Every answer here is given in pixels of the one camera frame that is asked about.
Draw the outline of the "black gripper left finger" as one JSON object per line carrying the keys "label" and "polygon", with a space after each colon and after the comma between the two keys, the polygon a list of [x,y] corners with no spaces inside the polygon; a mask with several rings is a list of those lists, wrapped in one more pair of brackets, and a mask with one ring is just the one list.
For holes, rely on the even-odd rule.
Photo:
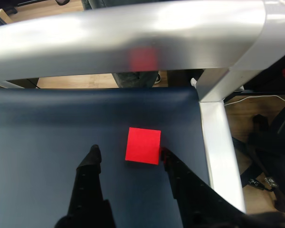
{"label": "black gripper left finger", "polygon": [[76,169],[67,214],[59,219],[56,228],[116,227],[110,203],[102,195],[101,161],[99,146],[94,144]]}

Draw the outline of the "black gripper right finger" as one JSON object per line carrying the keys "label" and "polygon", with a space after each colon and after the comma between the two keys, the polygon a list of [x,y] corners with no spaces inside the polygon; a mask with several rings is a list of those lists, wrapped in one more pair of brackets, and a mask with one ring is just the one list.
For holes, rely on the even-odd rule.
{"label": "black gripper right finger", "polygon": [[244,213],[218,195],[173,152],[161,148],[161,160],[184,228],[248,227]]}

